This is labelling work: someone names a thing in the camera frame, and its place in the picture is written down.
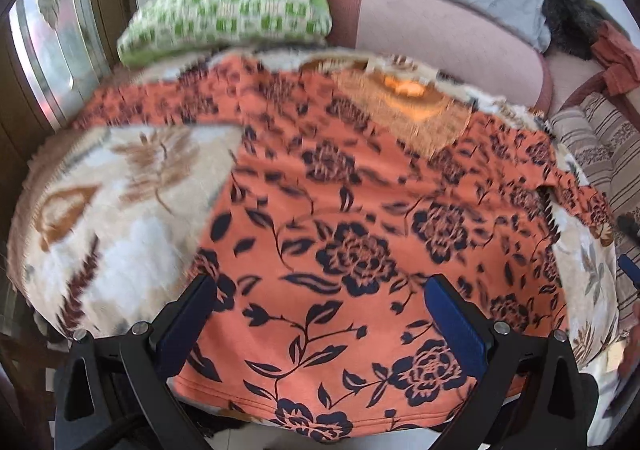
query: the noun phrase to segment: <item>floral blanket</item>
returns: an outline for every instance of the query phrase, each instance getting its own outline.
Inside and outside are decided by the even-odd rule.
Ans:
[[[143,75],[145,81],[166,82],[120,88],[117,96],[114,90],[98,92],[81,116],[85,125],[112,126],[92,129],[65,157],[66,168],[35,209],[49,210],[43,215],[49,226],[40,227],[48,240],[41,242],[45,234],[36,228],[34,213],[26,271],[14,275],[53,325],[63,332],[83,327],[97,336],[115,334],[137,319],[152,319],[175,298],[184,268],[192,276],[211,274],[218,284],[217,313],[174,380],[174,391],[206,410],[244,411],[318,440],[430,426],[460,405],[472,380],[421,302],[420,286],[429,274],[447,274],[487,316],[514,328],[541,335],[566,328],[580,366],[610,342],[617,325],[613,247],[586,226],[595,224],[591,214],[597,210],[584,191],[562,186],[587,181],[567,150],[544,132],[542,120],[406,58],[344,50],[241,53],[262,64],[233,60],[209,71],[222,59],[213,58],[178,82],[173,80],[180,69],[166,66]],[[302,66],[305,73],[270,73],[262,66]],[[376,125],[367,103],[356,101],[361,94],[351,99],[332,80],[312,73],[353,67],[420,80],[451,96],[448,109],[456,105],[460,115],[469,110],[458,141],[428,159],[420,156]],[[322,94],[325,86],[330,93]],[[254,105],[269,109],[273,121]],[[242,138],[235,127],[213,125],[220,121],[240,123]],[[136,122],[145,125],[113,126]],[[180,139],[181,127],[162,128],[167,122],[190,124],[190,142]],[[529,143],[516,148],[519,161],[511,166],[500,156],[513,154],[510,141],[519,134]],[[482,138],[471,158],[458,152],[473,151],[462,146],[465,138]],[[238,143],[235,159],[228,150]],[[154,165],[150,152],[153,160],[163,160],[161,145],[169,147],[170,157],[178,146],[183,162],[206,152],[199,162],[217,168],[205,176],[204,165],[191,164],[188,176],[180,177],[179,163],[173,175],[165,162],[164,183],[149,186],[136,170]],[[508,164],[511,172],[498,170],[491,182],[478,179],[474,170],[492,170],[475,165],[481,150],[490,156],[483,161],[487,167]],[[103,170],[107,160],[120,165]],[[515,173],[511,185],[505,182]],[[469,176],[473,183],[467,186]],[[436,188],[425,191],[426,180],[438,181]],[[545,207],[534,191],[537,180],[564,188],[562,206],[551,192]],[[49,199],[78,186],[85,188],[62,201]],[[60,203],[66,203],[65,216],[74,210],[74,227],[56,237],[50,233],[61,222]],[[198,242],[211,206],[215,214]],[[576,208],[582,210],[577,217]],[[151,228],[133,228],[137,223]],[[127,255],[120,260],[146,260],[148,271],[105,256],[117,243],[129,250],[120,252]],[[499,266],[489,266],[492,258],[482,255],[488,246]],[[172,254],[177,256],[166,264],[163,257]],[[267,267],[278,274],[264,274]],[[79,275],[87,272],[94,277],[83,280]],[[162,291],[152,292],[158,286]],[[273,286],[284,286],[284,292],[273,292]],[[65,318],[66,324],[60,322]],[[380,347],[385,349],[376,354]]]

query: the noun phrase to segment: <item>green square pattern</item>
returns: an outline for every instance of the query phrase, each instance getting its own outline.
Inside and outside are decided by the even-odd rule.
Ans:
[[[144,66],[178,52],[249,41],[323,43],[326,0],[150,0],[118,40],[120,61]]]

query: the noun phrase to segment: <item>red cloth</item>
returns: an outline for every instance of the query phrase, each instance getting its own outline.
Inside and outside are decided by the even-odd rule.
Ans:
[[[608,21],[598,29],[591,51],[606,71],[604,81],[612,96],[640,87],[640,50]]]

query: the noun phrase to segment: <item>striped cushion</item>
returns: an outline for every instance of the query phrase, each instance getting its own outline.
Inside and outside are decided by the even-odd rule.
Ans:
[[[580,107],[569,107],[549,121],[554,134],[574,155],[589,182],[610,196],[613,174],[611,156],[596,137],[584,111]]]
[[[607,99],[592,93],[580,104],[613,165],[609,205],[613,215],[631,214],[640,223],[640,132]],[[615,232],[616,254],[640,263],[640,248],[621,232]],[[633,302],[638,297],[631,280],[618,269],[616,293],[620,308],[619,330],[633,326]]]

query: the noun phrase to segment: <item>metal screw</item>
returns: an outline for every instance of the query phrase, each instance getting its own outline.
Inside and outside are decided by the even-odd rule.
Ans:
[[[511,328],[507,322],[496,322],[494,324],[494,331],[499,335],[508,335],[511,332]]]
[[[86,336],[86,329],[79,328],[78,330],[74,331],[74,340],[76,342],[81,342],[85,336]]]
[[[149,331],[149,323],[148,322],[136,322],[133,324],[131,328],[131,332],[135,335],[143,335]]]
[[[566,333],[564,331],[561,331],[560,329],[556,329],[554,331],[554,338],[559,342],[565,342],[569,339]]]

